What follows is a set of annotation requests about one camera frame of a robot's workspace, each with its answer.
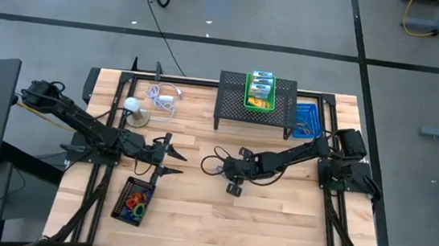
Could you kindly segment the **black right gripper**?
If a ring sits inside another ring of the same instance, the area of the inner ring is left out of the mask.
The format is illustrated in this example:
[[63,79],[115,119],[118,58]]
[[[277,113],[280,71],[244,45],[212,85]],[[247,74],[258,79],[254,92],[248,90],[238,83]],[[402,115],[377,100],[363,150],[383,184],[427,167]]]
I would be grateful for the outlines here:
[[[227,156],[223,161],[223,176],[230,182],[242,183],[246,181],[256,181],[265,178],[265,171],[262,166],[262,157],[253,156],[254,153],[245,147],[242,147],[238,153],[243,159],[232,158]],[[237,183],[229,183],[226,192],[239,198],[242,189]]]

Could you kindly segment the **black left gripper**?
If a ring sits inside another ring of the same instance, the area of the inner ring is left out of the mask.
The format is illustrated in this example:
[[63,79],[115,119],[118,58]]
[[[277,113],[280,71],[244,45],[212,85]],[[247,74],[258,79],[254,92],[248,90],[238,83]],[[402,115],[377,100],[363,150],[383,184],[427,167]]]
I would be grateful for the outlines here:
[[179,152],[176,151],[171,143],[172,133],[166,133],[165,137],[158,137],[152,141],[150,146],[146,145],[142,149],[141,160],[152,166],[156,166],[154,172],[150,176],[150,184],[154,187],[158,182],[158,178],[164,175],[182,174],[180,170],[173,170],[171,168],[160,166],[164,159],[165,154],[180,161],[186,161]]

